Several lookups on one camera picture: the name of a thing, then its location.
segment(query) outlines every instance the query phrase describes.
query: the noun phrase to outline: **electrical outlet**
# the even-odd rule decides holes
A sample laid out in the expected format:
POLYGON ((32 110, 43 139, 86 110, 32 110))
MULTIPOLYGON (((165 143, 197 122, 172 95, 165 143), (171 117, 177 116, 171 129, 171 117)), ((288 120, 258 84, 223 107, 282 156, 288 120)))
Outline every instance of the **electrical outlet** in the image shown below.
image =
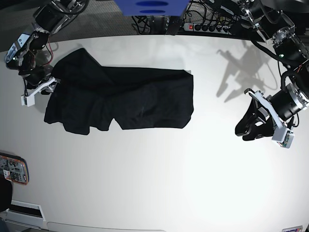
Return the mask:
POLYGON ((208 23, 203 25, 201 25, 200 23, 185 23, 183 29, 185 31, 230 35, 230 26, 216 26, 216 23, 211 23, 210 25, 208 25, 208 23))

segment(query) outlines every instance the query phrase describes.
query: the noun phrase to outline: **white plastic bracket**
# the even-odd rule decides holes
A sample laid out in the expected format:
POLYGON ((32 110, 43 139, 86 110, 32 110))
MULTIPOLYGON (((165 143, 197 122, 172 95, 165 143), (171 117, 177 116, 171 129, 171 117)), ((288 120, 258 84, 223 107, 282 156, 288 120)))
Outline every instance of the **white plastic bracket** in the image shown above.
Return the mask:
POLYGON ((291 145, 291 142, 294 138, 293 131, 291 131, 285 123, 280 119, 278 114, 276 113, 274 107, 271 105, 269 101, 267 101, 264 97, 261 91, 252 92, 251 90, 247 91, 246 94, 249 94, 252 98, 259 101, 266 109, 268 109, 269 113, 271 114, 276 126, 274 135, 272 137, 272 141, 280 144, 285 148, 289 148, 291 145))
POLYGON ((39 85, 29 96, 25 96, 25 95, 21 96, 21 105, 26 105, 28 107, 35 105, 34 96, 37 93, 40 93, 45 87, 48 87, 50 84, 52 84, 55 81, 56 81, 56 79, 54 77, 51 77, 51 78, 49 78, 48 81, 39 85))

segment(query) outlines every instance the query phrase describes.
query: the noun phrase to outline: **white table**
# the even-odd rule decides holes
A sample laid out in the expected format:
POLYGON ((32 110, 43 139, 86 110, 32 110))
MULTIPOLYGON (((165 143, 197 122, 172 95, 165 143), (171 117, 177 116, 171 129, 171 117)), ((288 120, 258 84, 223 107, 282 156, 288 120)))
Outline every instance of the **white table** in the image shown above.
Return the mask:
POLYGON ((276 61, 252 46, 193 36, 60 42, 52 64, 84 47, 101 65, 194 75, 195 111, 183 130, 122 131, 113 121, 109 131, 92 128, 88 136, 44 123, 47 96, 22 107, 22 79, 1 59, 0 150, 23 157, 30 173, 27 186, 14 186, 13 199, 40 204, 46 229, 48 222, 166 232, 306 228, 309 111, 299 114, 291 149, 270 138, 243 142, 234 135, 251 101, 243 91, 264 88, 268 95, 279 89, 276 61), (218 93, 225 72, 227 86, 218 93))

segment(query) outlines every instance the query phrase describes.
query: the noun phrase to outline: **black cloth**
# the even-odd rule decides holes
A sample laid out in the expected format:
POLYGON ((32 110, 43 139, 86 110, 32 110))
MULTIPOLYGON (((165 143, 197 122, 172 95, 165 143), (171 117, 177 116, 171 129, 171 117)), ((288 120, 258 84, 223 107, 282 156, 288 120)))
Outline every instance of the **black cloth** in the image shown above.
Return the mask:
POLYGON ((13 187, 10 181, 0 175, 0 212, 7 210, 12 202, 13 187))
POLYGON ((184 70, 102 67, 83 48, 60 60, 61 80, 44 121, 66 131, 108 131, 113 118, 123 130, 183 128, 193 113, 193 76, 184 70))

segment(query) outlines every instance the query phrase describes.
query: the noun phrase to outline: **black cable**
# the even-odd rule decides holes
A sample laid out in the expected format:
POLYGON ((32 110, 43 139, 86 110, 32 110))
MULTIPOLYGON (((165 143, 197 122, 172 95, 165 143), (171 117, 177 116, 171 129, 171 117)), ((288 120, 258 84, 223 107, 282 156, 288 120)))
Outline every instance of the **black cable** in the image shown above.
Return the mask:
POLYGON ((47 49, 47 51, 49 52, 50 56, 53 57, 53 54, 52 54, 52 52, 48 49, 48 46, 47 46, 47 45, 46 45, 46 49, 47 49))
POLYGON ((144 23, 144 27, 139 26, 139 24, 137 23, 137 21, 135 20, 135 18, 133 16, 132 16, 132 19, 133 19, 133 21, 134 21, 134 23, 135 23, 135 25, 137 27, 137 30, 138 30, 139 34, 142 35, 146 31, 146 26, 148 26, 148 24, 147 24, 148 23, 148 19, 146 20, 146 22, 142 21, 144 23))
POLYGON ((267 55, 269 55, 270 57, 272 57, 273 59, 280 61, 281 63, 290 65, 292 67, 298 67, 300 65, 300 63, 296 60, 290 60, 290 59, 285 59, 282 57, 277 56, 276 54, 273 54, 270 50, 268 50, 268 48, 260 45, 257 41, 251 39, 251 42, 254 44, 254 46, 256 46, 258 49, 260 49, 261 51, 265 52, 267 55))
POLYGON ((144 17, 139 17, 139 16, 135 16, 137 19, 138 19, 138 24, 140 24, 141 22, 143 22, 144 24, 146 24, 149 28, 150 28, 150 25, 148 24, 148 18, 146 16, 144 17))
POLYGON ((25 81, 24 78, 23 78, 23 81, 24 81, 24 95, 26 97, 26 96, 28 96, 27 84, 26 84, 26 81, 25 81))
POLYGON ((81 14, 82 12, 84 12, 86 10, 89 2, 90 2, 90 0, 85 0, 84 7, 80 11, 78 11, 78 12, 63 12, 63 11, 60 11, 60 10, 56 9, 55 7, 53 8, 53 10, 58 12, 58 13, 60 13, 60 14, 62 14, 62 15, 79 15, 79 14, 81 14))
POLYGON ((268 14, 267 10, 265 9, 264 5, 262 4, 261 0, 256 0, 256 1, 257 1, 258 4, 260 5, 261 10, 263 11, 265 17, 267 18, 267 20, 268 20, 271 24, 277 24, 277 23, 280 21, 281 15, 280 15, 279 18, 277 18, 277 20, 273 20, 273 19, 269 16, 269 14, 268 14))
POLYGON ((278 71, 279 71, 279 74, 280 74, 280 76, 282 76, 282 74, 281 74, 281 70, 280 70, 280 64, 279 64, 279 61, 277 61, 278 62, 278 71))
POLYGON ((204 23, 206 22, 207 7, 200 2, 196 2, 196 3, 201 4, 204 7, 204 16, 202 16, 203 21, 202 21, 202 23, 199 24, 199 26, 202 27, 204 25, 204 23))
POLYGON ((190 11, 187 11, 188 13, 189 12, 195 12, 195 13, 197 13, 199 16, 201 16, 201 18, 204 20, 204 16, 200 13, 200 12, 198 12, 198 11, 195 11, 195 10, 190 10, 190 11))
POLYGON ((286 86, 285 86, 285 79, 287 78, 287 77, 296 77, 297 79, 301 79, 301 76, 298 74, 298 73, 296 73, 296 72, 294 72, 293 70, 289 70, 289 71, 286 71, 286 72, 284 72, 282 75, 281 75, 281 89, 283 90, 283 91, 286 91, 286 86))
POLYGON ((299 126, 299 116, 298 116, 298 113, 296 115, 297 115, 297 125, 293 124, 293 127, 298 127, 299 126))
POLYGON ((211 20, 209 21, 209 23, 208 23, 208 25, 207 25, 208 27, 209 27, 210 24, 213 22, 214 14, 215 14, 215 11, 213 11, 213 13, 212 13, 211 20))
POLYGON ((191 6, 192 6, 192 3, 193 3, 193 2, 191 2, 191 3, 190 3, 190 5, 189 5, 189 7, 188 7, 187 11, 188 11, 188 10, 189 10, 189 9, 191 8, 191 6))

